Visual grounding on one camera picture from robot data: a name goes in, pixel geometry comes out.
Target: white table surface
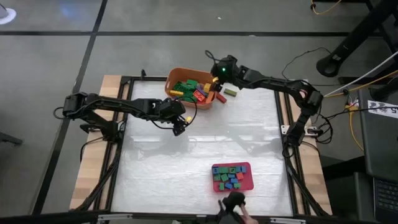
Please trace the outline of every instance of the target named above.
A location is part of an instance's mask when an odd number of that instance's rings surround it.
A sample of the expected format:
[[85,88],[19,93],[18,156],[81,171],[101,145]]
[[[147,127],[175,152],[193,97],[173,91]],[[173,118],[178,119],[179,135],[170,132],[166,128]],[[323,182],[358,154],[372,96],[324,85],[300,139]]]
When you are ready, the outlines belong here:
[[[164,99],[164,84],[134,82],[132,99]],[[211,166],[249,162],[254,182],[254,189],[244,192],[249,214],[292,216],[274,92],[224,96],[226,104],[215,100],[210,110],[198,110],[178,137],[129,115],[113,212],[216,214],[217,200],[228,193],[213,191]],[[184,117],[194,111],[187,108]]]

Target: yellow block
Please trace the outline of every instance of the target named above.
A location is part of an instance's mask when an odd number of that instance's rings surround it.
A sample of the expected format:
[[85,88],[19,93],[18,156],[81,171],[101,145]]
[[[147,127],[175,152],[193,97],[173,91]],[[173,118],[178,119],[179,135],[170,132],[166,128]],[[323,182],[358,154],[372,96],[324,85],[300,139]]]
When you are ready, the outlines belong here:
[[209,93],[209,91],[210,91],[210,86],[211,86],[210,83],[206,83],[206,84],[205,84],[205,87],[203,87],[203,90],[205,91],[205,93]]
[[180,92],[180,91],[170,90],[170,95],[173,95],[173,96],[183,96],[184,93],[183,93],[183,92]]

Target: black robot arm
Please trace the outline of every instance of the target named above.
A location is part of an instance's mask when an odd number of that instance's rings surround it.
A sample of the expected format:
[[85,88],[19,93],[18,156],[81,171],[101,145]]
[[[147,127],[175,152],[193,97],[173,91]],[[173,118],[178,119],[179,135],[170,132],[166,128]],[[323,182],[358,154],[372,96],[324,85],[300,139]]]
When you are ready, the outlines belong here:
[[99,129],[105,140],[120,139],[118,123],[105,120],[94,112],[97,109],[130,113],[146,121],[172,123],[174,125],[172,128],[165,129],[172,129],[176,136],[183,133],[188,125],[181,117],[185,113],[184,106],[171,98],[121,100],[94,93],[75,93],[66,97],[62,114],[64,119],[79,118],[86,121],[88,124],[82,124],[80,127],[87,133],[91,129]]
[[311,116],[315,115],[321,106],[323,95],[303,80],[284,80],[280,78],[266,77],[260,72],[247,68],[243,65],[238,67],[238,61],[232,55],[221,60],[215,60],[211,68],[211,75],[215,77],[215,90],[221,91],[222,84],[232,83],[239,89],[243,88],[266,88],[275,91],[288,93],[293,97],[301,114],[286,133],[284,142],[290,146],[299,146],[305,135],[305,124]]

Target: orange bin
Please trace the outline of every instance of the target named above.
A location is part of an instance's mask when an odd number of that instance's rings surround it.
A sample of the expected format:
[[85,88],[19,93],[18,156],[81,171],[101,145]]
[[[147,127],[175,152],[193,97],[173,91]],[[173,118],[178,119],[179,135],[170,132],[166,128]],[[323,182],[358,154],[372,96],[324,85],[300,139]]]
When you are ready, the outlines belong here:
[[[166,85],[164,86],[164,90],[169,97],[173,97],[170,95],[170,90],[173,90],[173,87],[177,82],[186,82],[188,79],[195,80],[198,83],[206,84],[213,83],[213,77],[208,72],[192,70],[188,68],[175,68],[170,71],[169,76],[167,77]],[[213,100],[216,98],[217,92],[214,92],[213,98],[210,102],[197,102],[198,109],[208,110],[211,108],[211,104]],[[181,100],[182,104],[185,106],[189,106],[195,108],[194,103],[186,102]]]

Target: white cable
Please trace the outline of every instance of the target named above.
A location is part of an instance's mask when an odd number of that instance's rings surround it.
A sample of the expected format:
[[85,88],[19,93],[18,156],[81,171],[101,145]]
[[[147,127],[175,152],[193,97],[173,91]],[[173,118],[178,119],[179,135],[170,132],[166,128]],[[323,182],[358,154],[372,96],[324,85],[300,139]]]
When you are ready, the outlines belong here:
[[366,73],[365,75],[363,75],[363,76],[361,76],[361,77],[355,79],[354,81],[350,82],[349,84],[347,84],[347,85],[345,85],[345,86],[342,86],[342,87],[338,88],[337,90],[331,91],[330,93],[326,94],[325,96],[328,96],[328,95],[331,95],[331,94],[333,94],[333,93],[336,93],[337,91],[342,90],[342,89],[346,88],[347,86],[352,85],[353,83],[357,82],[358,80],[361,80],[362,78],[368,76],[370,73],[372,73],[372,72],[374,72],[376,69],[380,68],[382,65],[384,65],[386,62],[388,62],[390,59],[392,59],[392,58],[393,58],[395,55],[397,55],[397,54],[398,54],[398,52],[395,52],[395,53],[394,53],[393,55],[391,55],[389,58],[385,59],[385,61],[381,62],[380,65],[378,65],[378,66],[374,67],[372,70],[368,71],[368,73]]

